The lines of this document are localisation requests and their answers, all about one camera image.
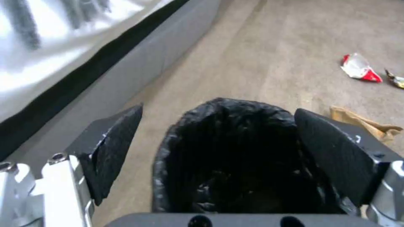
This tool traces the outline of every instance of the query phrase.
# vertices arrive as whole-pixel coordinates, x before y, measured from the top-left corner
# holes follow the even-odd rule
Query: litter
[[[386,75],[389,78],[389,80],[396,85],[399,88],[404,89],[404,78],[403,77],[398,77],[389,72],[387,69],[384,69],[386,71]]]
[[[342,60],[341,69],[344,70],[350,78],[368,80],[377,83],[383,81],[382,78],[370,67],[369,62],[358,53],[345,55]]]
[[[362,127],[385,144],[394,140],[394,136],[400,134],[403,130],[399,126],[376,123],[341,107],[330,107],[330,113],[331,119]]]

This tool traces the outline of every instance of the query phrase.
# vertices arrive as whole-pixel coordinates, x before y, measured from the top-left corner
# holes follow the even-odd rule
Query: crumpled paper
[[[399,126],[376,123],[341,107],[330,107],[330,113],[333,120],[363,127],[382,143],[394,140],[403,130]]]

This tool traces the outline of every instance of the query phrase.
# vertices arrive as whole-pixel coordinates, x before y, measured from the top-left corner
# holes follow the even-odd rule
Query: carpet floor
[[[262,101],[329,115],[345,107],[382,124],[404,126],[404,90],[349,78],[348,53],[404,76],[402,0],[222,0],[211,30],[169,70],[127,103],[144,117],[94,226],[149,212],[151,166],[168,127],[215,97]],[[403,136],[390,147],[404,154]]]

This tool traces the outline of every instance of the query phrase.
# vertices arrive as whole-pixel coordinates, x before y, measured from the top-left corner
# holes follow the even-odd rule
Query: black garbage bag
[[[301,148],[293,116],[217,98],[168,130],[153,167],[154,212],[343,213]]]

